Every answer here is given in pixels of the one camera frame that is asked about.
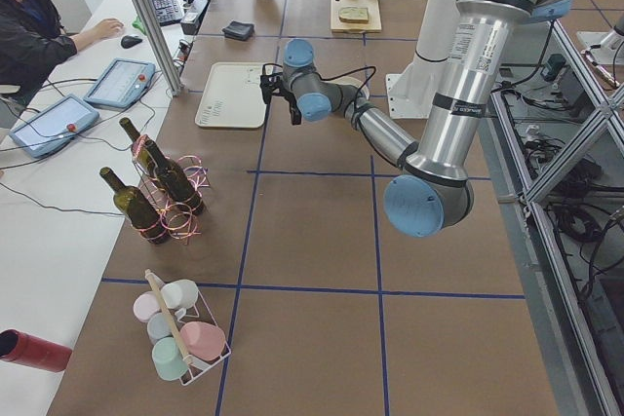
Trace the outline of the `cream bear tray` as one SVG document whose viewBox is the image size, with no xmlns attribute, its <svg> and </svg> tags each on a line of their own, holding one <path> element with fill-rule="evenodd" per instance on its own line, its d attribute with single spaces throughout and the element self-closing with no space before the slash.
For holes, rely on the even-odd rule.
<svg viewBox="0 0 624 416">
<path fill-rule="evenodd" d="M 196 112 L 200 128 L 257 129 L 265 121 L 261 62 L 217 62 L 210 70 Z"/>
</svg>

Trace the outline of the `near blue teach pendant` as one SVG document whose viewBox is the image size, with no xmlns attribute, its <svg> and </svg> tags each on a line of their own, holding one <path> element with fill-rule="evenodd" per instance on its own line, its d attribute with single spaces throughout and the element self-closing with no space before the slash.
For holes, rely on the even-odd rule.
<svg viewBox="0 0 624 416">
<path fill-rule="evenodd" d="M 11 140 L 35 159 L 57 153 L 70 140 L 89 129 L 99 113 L 76 95 L 67 95 L 9 132 Z"/>
</svg>

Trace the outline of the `front green wine bottle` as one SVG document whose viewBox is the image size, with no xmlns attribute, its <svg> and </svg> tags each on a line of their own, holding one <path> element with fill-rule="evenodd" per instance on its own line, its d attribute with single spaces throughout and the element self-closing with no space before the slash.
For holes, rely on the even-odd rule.
<svg viewBox="0 0 624 416">
<path fill-rule="evenodd" d="M 170 238 L 161 215 L 137 187 L 126 185 L 109 167 L 101 168 L 99 175 L 114 192 L 113 203 L 116 208 L 124 213 L 144 239 L 158 245 Z"/>
</svg>

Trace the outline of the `white round plate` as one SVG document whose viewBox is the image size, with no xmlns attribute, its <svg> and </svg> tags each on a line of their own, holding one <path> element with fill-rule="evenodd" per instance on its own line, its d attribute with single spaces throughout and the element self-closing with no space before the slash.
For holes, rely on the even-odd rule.
<svg viewBox="0 0 624 416">
<path fill-rule="evenodd" d="M 348 86 L 353 86 L 356 89 L 358 89 L 365 98 L 369 98 L 370 97 L 370 89 L 367 85 L 364 84 L 363 81 L 355 78 L 355 77 L 351 77 L 351 76 L 345 76 L 345 77 L 341 77 L 340 80 L 338 81 L 338 83 L 340 85 L 348 85 Z"/>
</svg>

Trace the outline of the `far blue teach pendant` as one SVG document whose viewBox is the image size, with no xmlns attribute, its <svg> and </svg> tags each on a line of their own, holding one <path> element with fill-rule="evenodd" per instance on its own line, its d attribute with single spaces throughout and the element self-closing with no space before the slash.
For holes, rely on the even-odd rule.
<svg viewBox="0 0 624 416">
<path fill-rule="evenodd" d="M 94 107 L 125 110 L 149 88 L 156 72 L 154 63 L 115 58 L 84 96 Z"/>
</svg>

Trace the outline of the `red cylinder bottle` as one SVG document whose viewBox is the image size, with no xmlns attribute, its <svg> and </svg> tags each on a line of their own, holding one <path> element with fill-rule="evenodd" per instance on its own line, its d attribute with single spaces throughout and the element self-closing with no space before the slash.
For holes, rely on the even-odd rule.
<svg viewBox="0 0 624 416">
<path fill-rule="evenodd" d="M 1 332 L 1 360 L 51 372 L 64 371 L 72 350 L 15 329 Z"/>
</svg>

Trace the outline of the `black computer mouse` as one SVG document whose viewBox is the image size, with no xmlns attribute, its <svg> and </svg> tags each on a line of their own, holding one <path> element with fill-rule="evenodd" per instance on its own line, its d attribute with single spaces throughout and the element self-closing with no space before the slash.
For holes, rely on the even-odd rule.
<svg viewBox="0 0 624 416">
<path fill-rule="evenodd" d="M 123 49 L 127 50 L 127 49 L 130 49 L 139 45 L 142 41 L 143 39 L 140 36 L 128 34 L 128 35 L 124 35 L 121 38 L 120 46 Z"/>
</svg>

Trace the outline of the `seated person in black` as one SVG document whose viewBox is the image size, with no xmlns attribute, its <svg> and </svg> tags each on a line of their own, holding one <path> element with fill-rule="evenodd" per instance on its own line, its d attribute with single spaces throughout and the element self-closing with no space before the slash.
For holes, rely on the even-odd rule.
<svg viewBox="0 0 624 416">
<path fill-rule="evenodd" d="M 52 0 L 1 0 L 1 83 L 19 88 L 7 98 L 27 105 L 58 65 L 123 28 L 104 19 L 71 35 Z"/>
</svg>

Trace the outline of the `grey cup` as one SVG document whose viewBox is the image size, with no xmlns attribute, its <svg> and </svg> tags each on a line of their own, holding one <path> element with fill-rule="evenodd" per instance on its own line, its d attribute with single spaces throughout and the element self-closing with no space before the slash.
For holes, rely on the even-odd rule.
<svg viewBox="0 0 624 416">
<path fill-rule="evenodd" d="M 148 320 L 146 331 L 152 345 L 155 345 L 161 339 L 172 336 L 170 326 L 162 312 L 154 314 Z"/>
</svg>

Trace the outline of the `dark grey folded cloth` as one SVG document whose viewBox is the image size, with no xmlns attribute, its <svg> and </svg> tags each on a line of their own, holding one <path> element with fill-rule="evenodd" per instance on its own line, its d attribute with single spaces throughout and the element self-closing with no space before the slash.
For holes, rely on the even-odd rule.
<svg viewBox="0 0 624 416">
<path fill-rule="evenodd" d="M 222 28 L 222 33 L 226 38 L 247 41 L 254 34 L 254 24 L 232 20 Z"/>
</svg>

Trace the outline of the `bread slice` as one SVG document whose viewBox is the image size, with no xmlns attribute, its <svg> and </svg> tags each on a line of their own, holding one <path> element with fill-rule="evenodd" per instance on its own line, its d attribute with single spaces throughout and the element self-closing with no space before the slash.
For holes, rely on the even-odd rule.
<svg viewBox="0 0 624 416">
<path fill-rule="evenodd" d="M 367 7 L 347 6 L 338 10 L 338 20 L 344 23 L 364 24 L 370 20 Z"/>
</svg>

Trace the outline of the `light pink cup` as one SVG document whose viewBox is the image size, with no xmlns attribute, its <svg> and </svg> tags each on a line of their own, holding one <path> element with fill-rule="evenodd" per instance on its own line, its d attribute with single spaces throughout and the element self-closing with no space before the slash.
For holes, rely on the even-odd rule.
<svg viewBox="0 0 624 416">
<path fill-rule="evenodd" d="M 154 315 L 160 312 L 160 305 L 152 291 L 146 291 L 139 295 L 133 304 L 133 314 L 142 323 L 148 323 Z"/>
</svg>

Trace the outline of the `white cup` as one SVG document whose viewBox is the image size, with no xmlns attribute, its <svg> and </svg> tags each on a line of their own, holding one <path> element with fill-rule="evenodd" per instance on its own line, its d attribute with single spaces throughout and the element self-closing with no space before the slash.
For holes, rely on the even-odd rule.
<svg viewBox="0 0 624 416">
<path fill-rule="evenodd" d="M 192 308 L 199 296 L 199 288 L 195 282 L 181 279 L 164 284 L 160 289 L 166 306 L 172 310 Z"/>
</svg>

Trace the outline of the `mint green cup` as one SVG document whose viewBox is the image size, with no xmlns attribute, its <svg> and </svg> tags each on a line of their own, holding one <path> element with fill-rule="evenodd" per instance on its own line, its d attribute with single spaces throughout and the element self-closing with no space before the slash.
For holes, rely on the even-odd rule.
<svg viewBox="0 0 624 416">
<path fill-rule="evenodd" d="M 151 357 L 156 372 L 162 380 L 179 380 L 189 371 L 175 339 L 171 336 L 162 338 L 154 344 Z"/>
</svg>

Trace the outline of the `aluminium frame post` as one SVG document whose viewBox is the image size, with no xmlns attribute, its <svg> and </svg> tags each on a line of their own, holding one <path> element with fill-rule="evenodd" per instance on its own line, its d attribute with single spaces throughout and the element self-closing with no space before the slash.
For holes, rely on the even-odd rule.
<svg viewBox="0 0 624 416">
<path fill-rule="evenodd" d="M 153 11 L 151 1 L 132 0 L 132 2 L 146 30 L 147 39 L 160 66 L 162 75 L 166 79 L 171 95 L 180 95 L 183 85 L 179 77 L 179 72 L 171 57 L 170 49 Z"/>
</svg>

